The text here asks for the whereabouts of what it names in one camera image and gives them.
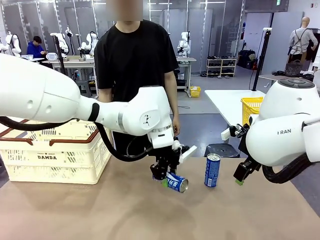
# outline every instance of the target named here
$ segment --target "blue can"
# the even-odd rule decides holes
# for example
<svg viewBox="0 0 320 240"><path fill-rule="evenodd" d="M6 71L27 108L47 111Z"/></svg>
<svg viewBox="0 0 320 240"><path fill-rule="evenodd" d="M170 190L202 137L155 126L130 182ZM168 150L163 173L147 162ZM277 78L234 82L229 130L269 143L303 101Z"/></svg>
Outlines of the blue can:
<svg viewBox="0 0 320 240"><path fill-rule="evenodd" d="M164 187L171 188L179 193L184 193L188 189L189 185L188 179L170 172L167 172L166 178L160 182Z"/></svg>
<svg viewBox="0 0 320 240"><path fill-rule="evenodd" d="M220 159L220 156L215 153L210 153L206 156L204 185L206 185L207 187L214 188L217 186Z"/></svg>

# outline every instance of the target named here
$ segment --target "person in blue jacket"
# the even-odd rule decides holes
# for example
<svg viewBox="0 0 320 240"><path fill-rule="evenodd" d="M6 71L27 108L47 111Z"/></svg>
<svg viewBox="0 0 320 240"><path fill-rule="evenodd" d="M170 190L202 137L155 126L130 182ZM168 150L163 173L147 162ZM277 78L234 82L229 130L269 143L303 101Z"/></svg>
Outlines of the person in blue jacket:
<svg viewBox="0 0 320 240"><path fill-rule="evenodd" d="M41 38L39 36L34 36L33 41L30 41L28 43L26 54L33 55L33 58L35 59L44 58L44 55L46 55L48 52L42 48L42 46L40 45L41 43Z"/></svg>

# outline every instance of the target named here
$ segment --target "basket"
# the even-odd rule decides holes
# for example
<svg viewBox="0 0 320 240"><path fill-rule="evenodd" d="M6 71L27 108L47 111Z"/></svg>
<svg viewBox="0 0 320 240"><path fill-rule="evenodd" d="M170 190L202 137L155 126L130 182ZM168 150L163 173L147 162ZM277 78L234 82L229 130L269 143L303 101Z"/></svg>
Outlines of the basket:
<svg viewBox="0 0 320 240"><path fill-rule="evenodd" d="M200 97L200 93L201 93L201 87L199 87L199 86L190 87L191 97L198 98L198 97Z"/></svg>
<svg viewBox="0 0 320 240"><path fill-rule="evenodd" d="M299 60L292 61L285 65L285 76L298 77L302 69L302 64Z"/></svg>
<svg viewBox="0 0 320 240"><path fill-rule="evenodd" d="M96 184L111 156L95 124L76 120L42 131L9 128L0 133L0 155L10 181L69 184Z"/></svg>
<svg viewBox="0 0 320 240"><path fill-rule="evenodd" d="M259 114L260 105L263 102L263 97L244 97L242 102L242 125L249 124L251 114Z"/></svg>

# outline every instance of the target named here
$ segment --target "standing can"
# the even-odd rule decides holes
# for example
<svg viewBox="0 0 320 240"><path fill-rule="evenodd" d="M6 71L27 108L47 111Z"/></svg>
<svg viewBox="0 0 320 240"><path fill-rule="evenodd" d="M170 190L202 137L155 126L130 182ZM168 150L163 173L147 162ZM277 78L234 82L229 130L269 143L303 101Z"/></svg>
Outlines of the standing can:
<svg viewBox="0 0 320 240"><path fill-rule="evenodd" d="M214 188L217 186L220 159L220 156L215 153L210 153L206 156L204 185L206 185L207 187Z"/></svg>

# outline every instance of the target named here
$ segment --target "hand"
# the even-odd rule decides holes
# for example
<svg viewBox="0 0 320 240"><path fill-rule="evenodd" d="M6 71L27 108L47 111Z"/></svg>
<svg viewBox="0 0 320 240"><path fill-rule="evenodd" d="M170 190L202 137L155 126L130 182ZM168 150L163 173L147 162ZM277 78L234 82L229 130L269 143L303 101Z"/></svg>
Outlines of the hand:
<svg viewBox="0 0 320 240"><path fill-rule="evenodd" d="M172 120L173 133L174 136L178 136L180 134L180 120L179 116L174 116Z"/></svg>

